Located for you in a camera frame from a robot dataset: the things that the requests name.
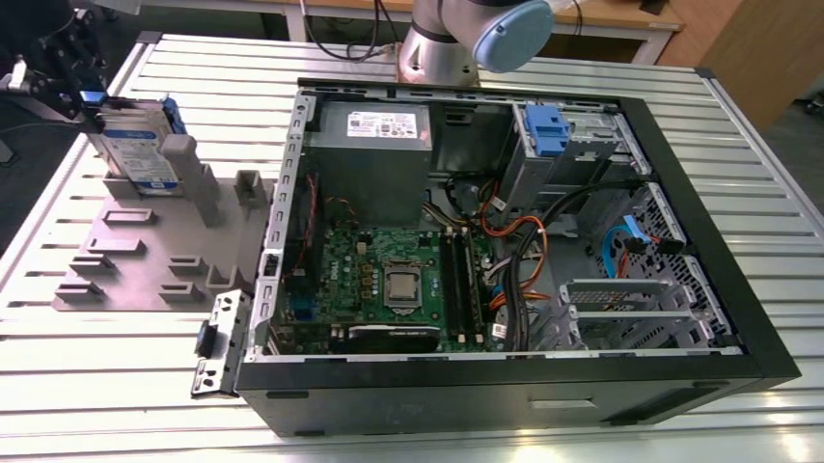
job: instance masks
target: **cpu socket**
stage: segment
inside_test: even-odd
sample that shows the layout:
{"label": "cpu socket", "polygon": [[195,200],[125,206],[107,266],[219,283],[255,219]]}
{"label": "cpu socket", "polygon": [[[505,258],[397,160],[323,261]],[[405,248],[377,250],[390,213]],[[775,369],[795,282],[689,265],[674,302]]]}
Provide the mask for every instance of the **cpu socket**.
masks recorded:
{"label": "cpu socket", "polygon": [[383,305],[398,315],[411,314],[423,305],[419,267],[383,267]]}

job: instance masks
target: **ram slot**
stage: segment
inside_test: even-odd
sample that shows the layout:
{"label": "ram slot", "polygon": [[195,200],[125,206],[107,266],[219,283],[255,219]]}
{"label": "ram slot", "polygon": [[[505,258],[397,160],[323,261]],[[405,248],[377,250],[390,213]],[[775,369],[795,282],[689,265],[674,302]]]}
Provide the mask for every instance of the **ram slot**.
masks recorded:
{"label": "ram slot", "polygon": [[451,339],[463,333],[463,321],[457,301],[457,281],[454,279],[454,254],[451,236],[441,235],[441,281],[443,288],[445,315],[447,316],[447,333]]}
{"label": "ram slot", "polygon": [[481,307],[481,288],[479,277],[475,268],[475,241],[473,240],[473,234],[470,231],[463,233],[463,239],[466,241],[466,266],[469,268],[469,288],[471,294],[471,323],[466,326],[469,331],[478,334],[483,333],[483,315]]}
{"label": "ram slot", "polygon": [[461,335],[466,334],[470,330],[474,334],[473,326],[475,322],[473,320],[473,291],[470,288],[470,276],[466,260],[466,244],[462,235],[457,235],[451,239],[451,255],[454,256],[454,285],[457,288],[457,306],[461,317]]}

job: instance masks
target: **gray 3d-printed holder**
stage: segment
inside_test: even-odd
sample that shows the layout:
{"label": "gray 3d-printed holder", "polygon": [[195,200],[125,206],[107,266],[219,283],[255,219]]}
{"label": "gray 3d-printed holder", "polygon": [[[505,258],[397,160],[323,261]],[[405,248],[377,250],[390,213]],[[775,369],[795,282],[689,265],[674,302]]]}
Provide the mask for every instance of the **gray 3d-printed holder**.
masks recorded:
{"label": "gray 3d-printed holder", "polygon": [[162,154],[183,197],[141,197],[104,178],[105,200],[53,306],[60,311],[208,312],[215,294],[251,290],[272,182],[256,171],[216,179],[196,142],[170,135]]}

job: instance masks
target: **green motherboard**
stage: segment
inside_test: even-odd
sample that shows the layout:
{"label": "green motherboard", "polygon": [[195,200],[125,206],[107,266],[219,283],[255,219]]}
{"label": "green motherboard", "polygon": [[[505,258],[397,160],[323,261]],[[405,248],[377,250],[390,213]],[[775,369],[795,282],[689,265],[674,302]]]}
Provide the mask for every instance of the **green motherboard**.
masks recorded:
{"label": "green motherboard", "polygon": [[[470,265],[475,266],[487,256],[489,242],[483,237],[469,239],[473,253]],[[449,282],[445,284],[442,277],[442,241],[442,235],[434,231],[326,232],[319,290],[314,297],[292,296],[290,301],[299,352],[328,353],[330,330],[335,333],[335,330],[344,330],[348,326],[381,324],[439,328],[438,351],[483,351],[485,295],[474,301],[474,318],[465,318],[477,322],[478,329],[459,337],[454,335],[454,329],[450,332],[449,324],[454,323],[455,315],[449,311],[450,299],[445,294]],[[417,307],[391,307],[393,293],[389,292],[387,279],[393,277],[393,269],[409,269],[414,273],[415,302],[411,305]]]}

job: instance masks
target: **aluminum workbench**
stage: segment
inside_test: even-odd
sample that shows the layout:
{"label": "aluminum workbench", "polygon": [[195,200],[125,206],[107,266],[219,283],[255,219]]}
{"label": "aluminum workbench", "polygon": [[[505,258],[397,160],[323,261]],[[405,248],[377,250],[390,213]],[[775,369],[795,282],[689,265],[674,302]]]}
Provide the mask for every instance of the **aluminum workbench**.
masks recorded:
{"label": "aluminum workbench", "polygon": [[[299,76],[393,81],[393,59],[354,65],[310,43],[167,35],[135,45],[111,92],[171,93],[215,175],[256,169],[275,177]],[[483,72],[482,81],[646,99],[804,377],[652,427],[282,440],[242,400],[190,400],[203,313],[51,307],[107,195],[105,165],[81,136],[0,260],[0,455],[154,462],[236,452],[244,457],[235,461],[267,462],[824,460],[824,221],[717,82],[685,68],[543,59],[518,72]]]}

